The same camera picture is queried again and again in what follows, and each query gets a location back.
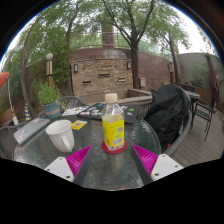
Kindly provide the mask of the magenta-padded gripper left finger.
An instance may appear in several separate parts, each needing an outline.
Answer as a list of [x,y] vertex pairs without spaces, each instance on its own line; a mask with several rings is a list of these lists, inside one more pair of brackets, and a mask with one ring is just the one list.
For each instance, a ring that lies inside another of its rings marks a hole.
[[58,157],[45,168],[45,171],[81,186],[92,161],[93,154],[94,150],[89,145],[67,158]]

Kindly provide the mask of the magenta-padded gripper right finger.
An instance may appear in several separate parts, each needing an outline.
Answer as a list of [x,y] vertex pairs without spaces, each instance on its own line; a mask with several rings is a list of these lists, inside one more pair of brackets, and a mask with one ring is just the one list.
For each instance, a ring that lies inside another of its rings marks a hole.
[[155,153],[140,146],[131,146],[131,156],[144,185],[164,178],[182,169],[182,166],[166,154]]

